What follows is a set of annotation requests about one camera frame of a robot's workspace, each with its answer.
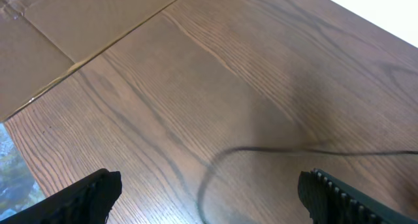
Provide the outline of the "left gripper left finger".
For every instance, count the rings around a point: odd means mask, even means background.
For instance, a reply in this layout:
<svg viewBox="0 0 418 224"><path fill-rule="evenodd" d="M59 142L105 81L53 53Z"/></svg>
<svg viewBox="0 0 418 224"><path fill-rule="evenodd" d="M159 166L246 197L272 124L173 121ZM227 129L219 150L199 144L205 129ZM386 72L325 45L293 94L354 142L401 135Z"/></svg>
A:
<svg viewBox="0 0 418 224"><path fill-rule="evenodd" d="M1 224L105 224L121 193L121 173L102 168Z"/></svg>

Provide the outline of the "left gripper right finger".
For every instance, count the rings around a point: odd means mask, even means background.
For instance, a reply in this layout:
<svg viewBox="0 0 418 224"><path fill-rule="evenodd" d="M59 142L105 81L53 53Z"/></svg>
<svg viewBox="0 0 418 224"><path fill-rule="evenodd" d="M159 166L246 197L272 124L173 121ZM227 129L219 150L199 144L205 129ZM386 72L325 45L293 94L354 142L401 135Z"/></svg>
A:
<svg viewBox="0 0 418 224"><path fill-rule="evenodd" d="M417 224L320 169L300 173L298 197L318 224Z"/></svg>

